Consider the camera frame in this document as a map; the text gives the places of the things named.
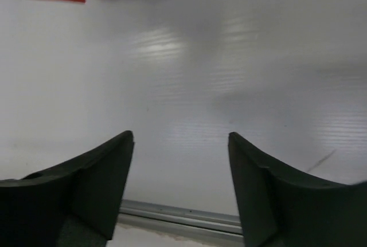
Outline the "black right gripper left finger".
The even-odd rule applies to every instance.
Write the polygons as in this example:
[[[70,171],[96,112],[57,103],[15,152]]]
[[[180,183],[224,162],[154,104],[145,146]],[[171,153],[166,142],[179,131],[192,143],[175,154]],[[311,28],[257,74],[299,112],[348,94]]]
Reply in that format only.
[[[2,246],[106,246],[113,238],[134,150],[124,131],[22,179],[1,181]]]

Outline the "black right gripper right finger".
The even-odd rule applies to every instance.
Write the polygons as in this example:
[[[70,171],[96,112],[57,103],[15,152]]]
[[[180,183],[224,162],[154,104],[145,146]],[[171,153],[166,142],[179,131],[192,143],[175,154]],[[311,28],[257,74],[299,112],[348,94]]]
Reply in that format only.
[[[245,246],[366,245],[365,182],[315,177],[236,132],[228,152]]]

